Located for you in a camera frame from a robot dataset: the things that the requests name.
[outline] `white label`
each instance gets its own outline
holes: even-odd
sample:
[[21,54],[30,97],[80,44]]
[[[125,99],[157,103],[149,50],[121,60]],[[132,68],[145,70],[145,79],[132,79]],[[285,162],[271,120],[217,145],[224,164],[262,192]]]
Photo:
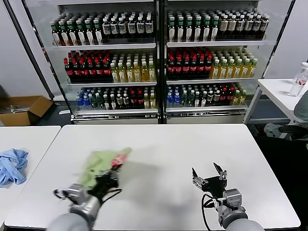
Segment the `white label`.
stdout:
[[205,106],[205,103],[206,103],[206,100],[202,100],[202,101],[201,101],[201,106],[204,107],[204,106]]
[[216,40],[217,32],[218,32],[218,28],[217,27],[212,29],[211,41],[215,41]]
[[114,110],[116,109],[116,103],[115,102],[112,102],[111,106],[112,106],[112,109],[114,109]]
[[149,71],[150,73],[150,81],[154,82],[155,81],[155,72],[153,70]]
[[182,42],[183,32],[184,30],[182,28],[178,29],[178,42]]
[[203,42],[207,41],[209,32],[210,32],[210,28],[205,28],[204,29],[204,32],[203,32]]
[[81,45],[85,46],[87,43],[86,43],[86,39],[85,39],[83,32],[78,32],[78,35],[79,35],[79,38],[80,38]]
[[226,69],[225,69],[225,68],[222,68],[219,78],[224,78],[224,77],[225,77],[225,74],[226,74]]
[[65,42],[65,45],[69,46],[69,40],[68,40],[67,34],[65,32],[62,32],[61,35],[62,35],[62,38],[63,38],[63,40]]
[[133,81],[133,73],[131,71],[127,71],[128,82],[131,83]]
[[118,82],[117,73],[116,73],[116,72],[113,72],[113,73],[112,73],[112,78],[114,79],[114,83],[117,83],[117,82]]
[[228,68],[227,78],[231,78],[233,68]]
[[91,31],[88,31],[87,32],[87,36],[88,36],[88,40],[89,40],[89,43],[90,45],[94,45],[94,39],[93,39],[93,34]]
[[69,36],[71,37],[71,40],[72,40],[73,45],[74,45],[74,46],[78,46],[78,43],[77,43],[77,39],[76,39],[75,33],[70,32],[70,33],[69,33]]
[[121,81],[121,83],[125,83],[125,76],[124,76],[124,73],[123,73],[123,72],[120,72],[119,75],[120,75],[120,81]]
[[240,68],[236,68],[236,70],[235,70],[235,77],[238,77],[239,76],[239,73],[240,73]]
[[105,103],[106,110],[109,110],[109,103]]
[[95,34],[96,34],[98,45],[102,45],[103,44],[102,33],[100,31],[96,31]]
[[136,82],[140,82],[140,75],[138,71],[135,72],[135,79],[136,79]]
[[169,41],[174,42],[174,29],[169,30]]
[[61,46],[60,38],[57,33],[52,34],[54,41],[56,42],[57,46]]
[[199,107],[199,100],[195,100],[194,106],[195,106],[195,107]]
[[201,29],[200,29],[200,28],[196,28],[196,30],[194,31],[194,41],[195,41],[195,42],[198,42],[198,41],[199,41],[200,32],[201,32]]
[[148,109],[149,108],[149,101],[144,101],[144,108]]

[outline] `yellow bottle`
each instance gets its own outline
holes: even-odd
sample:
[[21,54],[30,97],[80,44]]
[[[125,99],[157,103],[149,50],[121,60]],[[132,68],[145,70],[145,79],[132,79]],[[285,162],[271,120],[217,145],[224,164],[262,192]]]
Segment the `yellow bottle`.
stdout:
[[146,65],[146,61],[142,61],[142,74],[141,74],[141,81],[142,82],[149,82],[150,76],[149,71]]
[[112,78],[114,80],[114,83],[118,83],[120,81],[120,76],[115,67],[116,65],[115,63],[111,63],[110,66],[111,66]]
[[234,73],[234,78],[240,78],[240,71],[242,68],[242,59],[238,59],[236,62],[236,69]]
[[153,61],[149,61],[149,74],[150,74],[150,81],[154,82],[156,81],[156,76],[155,76],[155,70],[154,70],[154,63]]
[[135,81],[140,82],[141,72],[140,72],[138,62],[134,62],[134,76],[135,76]]
[[248,72],[246,74],[247,78],[253,78],[255,76],[257,62],[258,62],[258,59],[253,59],[253,61],[251,62],[248,68]]
[[244,59],[244,65],[241,68],[240,76],[242,78],[246,78],[246,74],[249,68],[250,59]]
[[225,78],[227,71],[227,60],[223,59],[222,64],[218,68],[218,78]]
[[212,67],[212,70],[210,72],[210,78],[216,79],[218,76],[218,69],[219,69],[219,60],[214,60],[214,66]]
[[236,68],[235,68],[235,64],[234,64],[234,59],[230,59],[228,69],[227,69],[227,73],[226,73],[226,78],[233,78],[232,76],[234,76],[235,69]]

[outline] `bottle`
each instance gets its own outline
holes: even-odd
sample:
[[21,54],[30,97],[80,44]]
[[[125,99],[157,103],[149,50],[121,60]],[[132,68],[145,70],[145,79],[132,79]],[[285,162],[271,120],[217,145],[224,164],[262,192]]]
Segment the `bottle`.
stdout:
[[227,71],[227,60],[223,59],[222,64],[218,68],[218,78],[225,78]]
[[240,90],[236,90],[235,95],[233,96],[230,102],[230,106],[237,105],[239,101],[239,97],[240,97]]
[[304,85],[308,80],[308,68],[305,69],[302,73],[297,75],[296,81],[293,83],[293,86],[290,90],[290,95],[296,97],[300,94]]
[[196,26],[194,27],[194,41],[198,42],[200,40],[201,35],[201,16],[196,17]]
[[140,72],[138,62],[134,62],[134,76],[135,76],[136,82],[140,82],[141,72]]
[[203,22],[204,23],[202,27],[202,41],[203,42],[208,41],[208,38],[210,36],[210,20],[211,20],[211,17],[206,16]]
[[64,21],[59,22],[60,25],[60,33],[61,33],[61,39],[64,43],[63,46],[70,46],[69,38],[68,38],[68,30],[65,27]]
[[268,28],[268,25],[269,25],[269,18],[270,18],[269,15],[265,15],[263,17],[263,20],[262,20],[261,25],[260,25],[259,33],[258,33],[258,39],[260,39],[260,40],[263,40],[263,38],[264,38],[265,31],[266,31],[266,29]]
[[128,81],[126,81],[126,78],[125,78],[123,64],[122,64],[122,63],[119,63],[118,66],[119,66],[119,77],[120,77],[120,82],[121,82],[121,83],[127,83]]
[[226,73],[226,78],[233,78],[235,71],[236,71],[236,67],[235,67],[235,64],[234,64],[234,59],[230,59],[228,69],[227,69],[227,73]]
[[240,71],[242,69],[242,59],[238,59],[236,62],[236,69],[235,69],[235,73],[234,73],[234,77],[235,78],[240,78]]
[[168,38],[169,38],[169,42],[175,41],[174,40],[174,38],[175,38],[174,17],[169,18]]
[[246,98],[246,90],[243,90],[242,95],[239,98],[238,105],[244,105]]
[[87,37],[88,37],[89,44],[95,45],[91,21],[87,19],[87,20],[85,20],[85,24],[86,24],[86,34],[87,34]]
[[193,17],[191,16],[188,16],[187,17],[187,21],[186,21],[186,26],[185,26],[185,31],[184,31],[184,34],[185,34],[185,41],[186,42],[190,42],[192,40],[192,19]]

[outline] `red label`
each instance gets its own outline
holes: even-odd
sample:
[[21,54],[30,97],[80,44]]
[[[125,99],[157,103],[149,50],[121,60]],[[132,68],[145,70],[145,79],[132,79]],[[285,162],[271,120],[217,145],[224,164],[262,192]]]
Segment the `red label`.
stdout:
[[174,67],[168,67],[169,72],[174,72]]
[[204,66],[198,66],[198,71],[203,71],[204,70]]
[[175,71],[176,71],[176,72],[181,72],[181,70],[182,70],[182,67],[181,67],[181,66],[175,68]]
[[74,74],[74,71],[73,70],[69,70],[69,71],[66,71],[67,75],[68,76],[72,76]]

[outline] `blue towel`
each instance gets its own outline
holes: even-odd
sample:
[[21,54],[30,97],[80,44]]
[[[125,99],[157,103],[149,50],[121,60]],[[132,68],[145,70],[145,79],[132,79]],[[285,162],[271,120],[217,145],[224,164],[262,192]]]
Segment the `blue towel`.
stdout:
[[28,152],[14,148],[0,153],[0,186],[9,180],[15,184],[21,184],[26,180],[18,170],[27,166],[27,156]]

